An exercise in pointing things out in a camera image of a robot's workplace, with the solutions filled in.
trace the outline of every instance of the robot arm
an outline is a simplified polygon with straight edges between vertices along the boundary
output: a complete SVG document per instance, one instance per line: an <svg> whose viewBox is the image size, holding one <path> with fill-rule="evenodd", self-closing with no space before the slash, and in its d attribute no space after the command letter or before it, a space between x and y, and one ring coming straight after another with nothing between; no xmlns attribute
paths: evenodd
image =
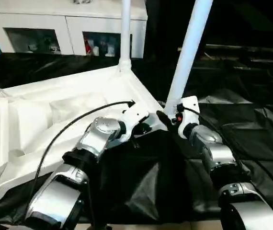
<svg viewBox="0 0 273 230"><path fill-rule="evenodd" d="M183 99L180 108L199 111L195 98ZM223 229L273 230L273 209L257 192L250 177L237 165L231 149L223 144L221 136L199 125L198 119L195 119L197 115L187 110L181 112L183 118L179 134L196 148L218 191Z"/></svg>
<svg viewBox="0 0 273 230"><path fill-rule="evenodd" d="M85 131L72 151L63 155L60 165L34 195L21 226L12 229L74 229L87 200L88 183L107 145L125 142L133 128L148 117L140 104L134 104L117 120L98 117Z"/></svg>

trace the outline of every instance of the cabinet glass door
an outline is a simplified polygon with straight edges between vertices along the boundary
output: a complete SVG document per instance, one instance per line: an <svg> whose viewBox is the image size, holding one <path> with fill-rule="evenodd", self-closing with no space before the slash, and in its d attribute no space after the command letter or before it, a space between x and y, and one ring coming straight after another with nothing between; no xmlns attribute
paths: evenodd
<svg viewBox="0 0 273 230"><path fill-rule="evenodd" d="M74 54L65 16L0 13L5 53Z"/></svg>
<svg viewBox="0 0 273 230"><path fill-rule="evenodd" d="M4 28L16 53L61 54L55 30Z"/></svg>
<svg viewBox="0 0 273 230"><path fill-rule="evenodd" d="M120 57L121 35L116 33L82 32L86 55Z"/></svg>

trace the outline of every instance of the black cable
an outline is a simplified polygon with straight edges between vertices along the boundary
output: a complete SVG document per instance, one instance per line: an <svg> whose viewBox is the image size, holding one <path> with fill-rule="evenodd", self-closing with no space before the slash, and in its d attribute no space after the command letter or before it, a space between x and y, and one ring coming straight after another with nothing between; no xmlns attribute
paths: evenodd
<svg viewBox="0 0 273 230"><path fill-rule="evenodd" d="M37 170L36 170L36 173L35 173L35 177L34 177L34 183L32 185L32 189L30 191L30 195L29 195L29 198L28 198L28 202L27 202L27 205L26 205L26 210L25 210L25 217L26 217L26 214L27 214L27 210L29 208L29 205L30 205L30 202L32 200L32 197L34 195L34 191L35 191L35 185L36 185L36 181L39 177L39 174L40 174L40 171L41 171L41 168L42 168L42 165L43 165L43 162L44 162L44 159L47 155L47 153L49 152L50 148L52 147L52 145L54 144L54 142L56 141L56 139L65 131L67 130L70 126L72 126L74 123L76 123L77 121L81 120L82 118L94 113L94 112L97 112L99 110L102 110L104 108L107 108L107 107L110 107L110 106L114 106L114 105L118 105L118 104L128 104L128 107L131 107L135 102L133 101L123 101L123 102L114 102L114 103L110 103L110 104L106 104L106 105L103 105L101 107L98 107L96 109L93 109L91 111L88 111L87 113L84 113L80 116L78 116L77 118L75 118L74 120L72 120L71 122L69 122L63 129L60 130L60 132L58 132L58 134L51 140L51 142L49 143L49 145L47 146L47 148L45 149L42 157L41 157L41 161L37 167Z"/></svg>
<svg viewBox="0 0 273 230"><path fill-rule="evenodd" d="M229 142L227 141L227 139L221 133L222 130L219 131L212 122L210 122L208 119L206 119L204 116L202 116L199 112L195 111L194 109L190 109L190 108L186 108L186 107L183 107L183 108L185 110L188 110L188 111L190 111L190 112L198 115L206 123L208 123L208 125L210 125L210 127L221 136L221 138L225 141L225 144L227 144L228 147L230 148L230 150L236 155L236 158L237 158L236 160L240 161L238 155L235 153L235 151L233 151L233 149L231 149L231 146L230 146ZM269 178L273 181L273 175L271 174L271 172L268 171L268 169L263 164L261 164L256 158L254 158L253 156L249 155L245 151L240 151L240 153L242 153L243 155L245 155L246 157L248 157L250 160L252 160L253 162L255 162L269 176Z"/></svg>

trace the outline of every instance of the black plastic sheet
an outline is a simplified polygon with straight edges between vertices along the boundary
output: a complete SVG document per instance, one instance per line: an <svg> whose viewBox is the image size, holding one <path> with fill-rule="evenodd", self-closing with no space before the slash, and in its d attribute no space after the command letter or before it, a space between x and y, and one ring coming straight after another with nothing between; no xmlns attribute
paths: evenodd
<svg viewBox="0 0 273 230"><path fill-rule="evenodd" d="M116 65L115 58L2 54L0 87ZM160 101L167 98L175 61L133 60L133 71ZM197 95L203 116L219 127L273 204L273 182L246 153L273 174L273 66L221 61L194 64L184 96ZM217 192L199 156L178 136L159 131L105 153L99 197L110 223L165 223L219 218ZM31 182L0 201L0 223L18 223ZM88 216L80 219L88 222Z"/></svg>

